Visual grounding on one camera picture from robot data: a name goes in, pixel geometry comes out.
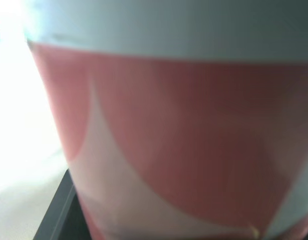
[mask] black surface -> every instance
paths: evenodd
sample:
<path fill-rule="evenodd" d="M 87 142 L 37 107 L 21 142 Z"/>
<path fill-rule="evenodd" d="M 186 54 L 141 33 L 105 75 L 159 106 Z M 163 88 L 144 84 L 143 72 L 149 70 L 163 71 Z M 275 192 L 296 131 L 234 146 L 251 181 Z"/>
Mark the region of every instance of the black surface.
<path fill-rule="evenodd" d="M 34 240 L 92 240 L 68 170 Z"/>

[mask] red and white cup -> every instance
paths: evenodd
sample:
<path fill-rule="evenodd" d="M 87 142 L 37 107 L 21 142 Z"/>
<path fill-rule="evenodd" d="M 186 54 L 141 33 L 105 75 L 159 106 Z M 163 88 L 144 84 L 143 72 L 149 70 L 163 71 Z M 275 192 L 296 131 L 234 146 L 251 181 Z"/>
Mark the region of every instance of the red and white cup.
<path fill-rule="evenodd" d="M 25 27 L 91 235 L 308 232 L 308 6 L 36 0 Z"/>

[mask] cup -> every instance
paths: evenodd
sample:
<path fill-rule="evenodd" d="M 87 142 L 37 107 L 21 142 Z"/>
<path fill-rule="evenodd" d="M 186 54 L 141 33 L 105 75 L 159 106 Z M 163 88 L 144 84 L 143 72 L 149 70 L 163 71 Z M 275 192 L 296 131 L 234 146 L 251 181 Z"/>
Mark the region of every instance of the cup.
<path fill-rule="evenodd" d="M 93 240 L 306 235 L 308 5 L 24 6 Z"/>

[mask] white curved stripe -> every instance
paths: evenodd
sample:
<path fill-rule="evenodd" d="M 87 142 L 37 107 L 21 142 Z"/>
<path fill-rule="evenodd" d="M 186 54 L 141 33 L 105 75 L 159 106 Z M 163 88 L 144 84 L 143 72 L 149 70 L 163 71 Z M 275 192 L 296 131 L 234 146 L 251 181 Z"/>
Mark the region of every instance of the white curved stripe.
<path fill-rule="evenodd" d="M 308 62 L 308 1 L 24 0 L 29 39 L 97 52 Z"/>
<path fill-rule="evenodd" d="M 308 162 L 270 224 L 265 240 L 273 239 L 308 214 Z"/>
<path fill-rule="evenodd" d="M 69 167 L 80 197 L 97 226 L 105 232 L 133 237 L 201 237 L 251 232 L 191 217 L 153 192 L 118 149 L 95 94 L 91 89 L 91 113 L 84 144 Z"/>

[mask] white table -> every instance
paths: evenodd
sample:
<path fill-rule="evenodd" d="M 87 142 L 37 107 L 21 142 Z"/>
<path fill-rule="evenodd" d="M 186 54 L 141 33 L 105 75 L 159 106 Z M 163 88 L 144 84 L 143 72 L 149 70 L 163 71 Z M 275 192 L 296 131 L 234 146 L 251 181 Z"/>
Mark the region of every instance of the white table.
<path fill-rule="evenodd" d="M 67 164 L 20 18 L 0 2 L 0 240 L 31 240 Z"/>

